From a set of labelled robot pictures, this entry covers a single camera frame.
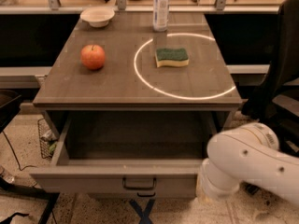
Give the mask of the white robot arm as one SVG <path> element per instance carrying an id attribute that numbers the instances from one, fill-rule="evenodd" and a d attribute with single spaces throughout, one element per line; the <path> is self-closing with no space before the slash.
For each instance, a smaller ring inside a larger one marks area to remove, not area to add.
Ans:
<path id="1" fill-rule="evenodd" d="M 247 182 L 299 204 L 299 159 L 279 151 L 276 134 L 253 122 L 217 133 L 206 147 L 198 189 L 212 200 L 228 198 Z"/>

